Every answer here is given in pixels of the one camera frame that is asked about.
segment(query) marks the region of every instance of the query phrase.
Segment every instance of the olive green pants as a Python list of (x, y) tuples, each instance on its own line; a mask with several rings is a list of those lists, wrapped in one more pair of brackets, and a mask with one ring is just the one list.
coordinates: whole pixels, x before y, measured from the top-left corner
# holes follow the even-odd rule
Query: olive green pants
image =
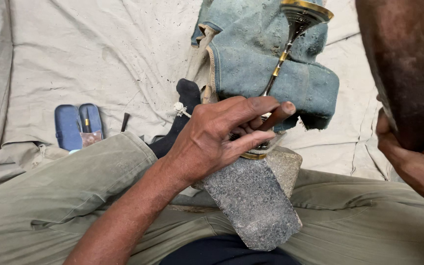
[[(0, 264), (61, 264), (155, 161), (138, 137), (123, 133), (0, 185)], [(303, 228), (280, 248), (305, 265), (424, 264), (424, 199), (405, 184), (301, 170), (291, 201)], [(129, 263), (156, 264), (226, 233), (234, 230), (220, 211), (166, 209)]]

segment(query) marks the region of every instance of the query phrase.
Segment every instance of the knot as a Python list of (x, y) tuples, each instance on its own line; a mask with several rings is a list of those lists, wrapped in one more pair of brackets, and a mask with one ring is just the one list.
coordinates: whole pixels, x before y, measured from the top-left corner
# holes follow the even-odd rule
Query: knot
[(186, 112), (187, 107), (184, 106), (181, 102), (174, 103), (174, 111), (177, 112), (176, 116), (182, 117), (182, 115), (186, 115), (191, 118), (191, 115)]

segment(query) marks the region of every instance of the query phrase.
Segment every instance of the blue case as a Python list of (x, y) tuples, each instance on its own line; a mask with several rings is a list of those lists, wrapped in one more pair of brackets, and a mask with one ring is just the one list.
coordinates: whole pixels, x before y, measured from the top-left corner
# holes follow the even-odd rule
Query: blue case
[(55, 136), (60, 148), (71, 151), (83, 147), (83, 141), (76, 124), (78, 123), (82, 131), (86, 109), (88, 110), (91, 132), (101, 130), (101, 138), (104, 139), (101, 116), (96, 105), (92, 103), (85, 103), (79, 107), (68, 104), (59, 105), (55, 108)]

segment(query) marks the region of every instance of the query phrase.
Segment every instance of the gold band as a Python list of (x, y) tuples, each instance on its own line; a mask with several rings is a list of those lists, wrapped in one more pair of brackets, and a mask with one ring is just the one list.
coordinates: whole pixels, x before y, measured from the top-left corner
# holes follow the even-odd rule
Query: gold band
[(330, 10), (317, 4), (306, 2), (303, 0), (281, 0), (281, 5), (297, 5), (325, 14), (329, 19), (332, 19), (334, 17), (333, 13)]
[(287, 52), (283, 51), (281, 57), (279, 57), (279, 61), (285, 61), (287, 58)]
[(274, 69), (274, 72), (272, 73), (272, 75), (274, 75), (274, 76), (279, 75), (279, 70), (280, 70), (280, 68), (279, 68), (279, 67), (276, 67), (276, 68)]
[(240, 156), (246, 159), (262, 160), (262, 159), (265, 159), (268, 156), (268, 154), (243, 153)]

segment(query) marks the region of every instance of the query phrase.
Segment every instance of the black sock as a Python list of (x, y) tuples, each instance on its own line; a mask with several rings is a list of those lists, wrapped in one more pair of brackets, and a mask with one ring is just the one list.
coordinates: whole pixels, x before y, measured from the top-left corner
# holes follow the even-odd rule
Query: black sock
[[(176, 85), (176, 91), (180, 94), (180, 102), (187, 107), (186, 112), (191, 115), (194, 107), (201, 104), (199, 87), (192, 81), (181, 79)], [(148, 145), (158, 159), (164, 157), (170, 151), (177, 136), (188, 121), (189, 117), (186, 115), (176, 116), (170, 132), (160, 140)]]

